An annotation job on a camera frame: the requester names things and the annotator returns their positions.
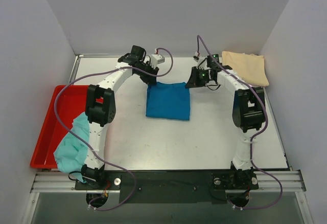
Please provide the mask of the folded beige t shirt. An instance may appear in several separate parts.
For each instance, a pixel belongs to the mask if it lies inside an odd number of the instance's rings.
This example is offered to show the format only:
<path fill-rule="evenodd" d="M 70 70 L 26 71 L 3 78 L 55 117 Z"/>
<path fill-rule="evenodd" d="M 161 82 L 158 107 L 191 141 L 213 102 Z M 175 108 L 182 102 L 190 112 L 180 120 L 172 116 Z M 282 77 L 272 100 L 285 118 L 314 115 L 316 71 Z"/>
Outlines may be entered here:
<path fill-rule="evenodd" d="M 243 81 L 252 86 L 269 86 L 262 55 L 223 51 L 222 63 L 230 66 Z"/>

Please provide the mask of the teal t shirt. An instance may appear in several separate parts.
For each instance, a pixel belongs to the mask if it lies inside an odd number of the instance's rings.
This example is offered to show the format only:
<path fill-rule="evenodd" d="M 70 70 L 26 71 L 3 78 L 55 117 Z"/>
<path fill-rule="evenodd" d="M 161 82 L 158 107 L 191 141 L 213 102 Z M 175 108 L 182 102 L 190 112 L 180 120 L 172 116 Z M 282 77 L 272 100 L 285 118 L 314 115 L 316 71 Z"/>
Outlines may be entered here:
<path fill-rule="evenodd" d="M 85 113 L 81 113 L 73 120 L 71 131 L 80 138 L 88 142 L 89 140 L 89 122 Z M 85 183 L 82 177 L 81 168 L 87 157 L 88 147 L 71 133 L 67 133 L 57 146 L 53 153 L 57 168 L 63 173 L 72 173 L 74 178 Z"/>

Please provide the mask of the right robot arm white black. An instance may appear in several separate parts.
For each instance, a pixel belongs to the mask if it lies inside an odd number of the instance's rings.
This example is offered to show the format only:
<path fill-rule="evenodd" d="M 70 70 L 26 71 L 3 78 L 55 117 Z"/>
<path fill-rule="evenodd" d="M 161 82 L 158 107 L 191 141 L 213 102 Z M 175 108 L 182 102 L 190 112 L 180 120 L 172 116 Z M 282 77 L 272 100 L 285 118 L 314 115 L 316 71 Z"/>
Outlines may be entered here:
<path fill-rule="evenodd" d="M 234 188 L 244 184 L 254 185 L 252 146 L 255 137 L 261 133 L 262 125 L 267 126 L 268 118 L 264 90 L 245 83 L 230 66 L 220 63 L 216 55 L 202 57 L 196 53 L 193 60 L 196 65 L 191 69 L 185 88 L 205 87 L 209 82 L 214 82 L 233 97 L 232 121 L 239 129 L 239 135 L 228 182 Z"/>

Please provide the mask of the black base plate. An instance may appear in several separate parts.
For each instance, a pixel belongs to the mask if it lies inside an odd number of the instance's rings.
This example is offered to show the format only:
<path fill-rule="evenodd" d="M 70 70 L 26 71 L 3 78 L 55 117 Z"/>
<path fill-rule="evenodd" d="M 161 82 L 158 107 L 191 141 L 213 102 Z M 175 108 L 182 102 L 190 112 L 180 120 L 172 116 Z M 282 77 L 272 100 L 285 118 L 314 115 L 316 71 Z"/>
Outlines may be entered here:
<path fill-rule="evenodd" d="M 251 190 L 259 188 L 252 169 L 225 170 L 169 170 L 105 171 L 99 183 L 77 182 L 75 189 L 87 192 L 91 200 L 93 191 L 119 193 L 119 202 L 127 204 L 193 204 L 212 202 L 225 204 L 228 200 L 245 200 Z"/>

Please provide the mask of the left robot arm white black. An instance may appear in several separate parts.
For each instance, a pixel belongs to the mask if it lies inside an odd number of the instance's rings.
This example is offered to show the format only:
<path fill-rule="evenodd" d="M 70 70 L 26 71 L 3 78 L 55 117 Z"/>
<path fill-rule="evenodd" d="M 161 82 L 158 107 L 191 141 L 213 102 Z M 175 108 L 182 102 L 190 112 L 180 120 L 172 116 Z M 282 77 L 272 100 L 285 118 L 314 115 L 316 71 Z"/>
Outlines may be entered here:
<path fill-rule="evenodd" d="M 158 65 L 165 61 L 158 53 L 150 55 L 147 61 L 145 58 L 145 49 L 133 46 L 130 53 L 118 59 L 113 73 L 98 84 L 89 85 L 87 89 L 85 114 L 89 122 L 88 144 L 91 147 L 81 174 L 93 189 L 100 189 L 105 183 L 104 147 L 109 124 L 116 115 L 115 94 L 134 74 L 140 76 L 145 84 L 155 85 Z"/>

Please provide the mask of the red plastic bin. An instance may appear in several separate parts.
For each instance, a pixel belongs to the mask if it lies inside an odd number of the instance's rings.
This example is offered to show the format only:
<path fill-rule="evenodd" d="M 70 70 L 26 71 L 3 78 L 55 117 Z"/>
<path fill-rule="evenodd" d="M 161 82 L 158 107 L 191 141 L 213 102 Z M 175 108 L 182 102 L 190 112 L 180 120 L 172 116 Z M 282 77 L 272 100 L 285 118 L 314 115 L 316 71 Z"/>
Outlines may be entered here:
<path fill-rule="evenodd" d="M 58 122 L 54 113 L 54 102 L 64 85 L 55 87 L 46 113 L 30 167 L 35 169 L 56 169 L 54 151 L 67 134 Z M 57 104 L 58 115 L 62 122 L 72 128 L 73 119 L 85 111 L 87 85 L 72 85 L 59 97 Z"/>

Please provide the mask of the aluminium rail frame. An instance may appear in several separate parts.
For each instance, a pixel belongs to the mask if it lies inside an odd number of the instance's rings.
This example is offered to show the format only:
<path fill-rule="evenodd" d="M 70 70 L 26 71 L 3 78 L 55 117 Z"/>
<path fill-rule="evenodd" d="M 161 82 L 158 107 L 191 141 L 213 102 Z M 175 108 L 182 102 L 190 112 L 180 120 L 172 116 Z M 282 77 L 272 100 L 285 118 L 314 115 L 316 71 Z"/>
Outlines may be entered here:
<path fill-rule="evenodd" d="M 305 184 L 300 171 L 270 171 L 267 174 L 255 170 L 253 173 L 257 179 L 253 190 L 278 192 L 280 187 L 284 192 L 305 191 Z M 200 187 L 203 184 L 211 184 L 215 178 L 220 180 L 217 189 L 225 191 L 238 191 L 245 187 L 235 188 L 236 183 L 231 182 L 230 170 L 169 170 L 169 171 L 134 171 L 137 187 L 141 188 L 146 183 L 163 186 L 164 182 L 171 186 L 190 185 Z M 59 171 L 37 172 L 31 192 L 34 193 L 64 193 L 83 191 L 87 193 L 100 193 L 110 182 L 108 191 L 119 191 L 122 184 L 133 186 L 132 176 L 125 171 L 105 171 L 105 180 L 99 185 L 92 186 L 81 183 L 78 180 L 70 180 L 68 175 Z"/>

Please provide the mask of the blue t shirt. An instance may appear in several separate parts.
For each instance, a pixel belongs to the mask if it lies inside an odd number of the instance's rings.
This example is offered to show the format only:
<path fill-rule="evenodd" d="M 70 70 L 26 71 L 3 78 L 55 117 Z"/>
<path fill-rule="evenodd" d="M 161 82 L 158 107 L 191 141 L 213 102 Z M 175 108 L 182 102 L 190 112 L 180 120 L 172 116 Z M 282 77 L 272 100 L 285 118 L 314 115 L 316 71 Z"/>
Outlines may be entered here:
<path fill-rule="evenodd" d="M 146 117 L 188 121 L 191 113 L 190 91 L 186 83 L 157 82 L 147 88 Z"/>

